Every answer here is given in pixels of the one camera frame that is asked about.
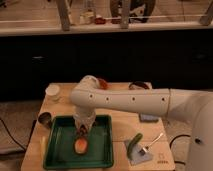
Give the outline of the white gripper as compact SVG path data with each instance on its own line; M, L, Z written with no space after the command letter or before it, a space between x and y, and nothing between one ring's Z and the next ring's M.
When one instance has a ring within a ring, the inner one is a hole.
M91 116L81 116L74 114L73 117L77 129L80 129L82 126L84 126L86 131L89 132L92 128L93 123L95 122L96 114L93 113Z

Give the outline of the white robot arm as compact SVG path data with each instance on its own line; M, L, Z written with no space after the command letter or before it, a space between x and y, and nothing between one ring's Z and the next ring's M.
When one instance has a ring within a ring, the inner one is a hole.
M185 171L213 171L213 91L182 89L103 90L87 75L70 94L76 126L85 124L98 108L166 116L192 126Z

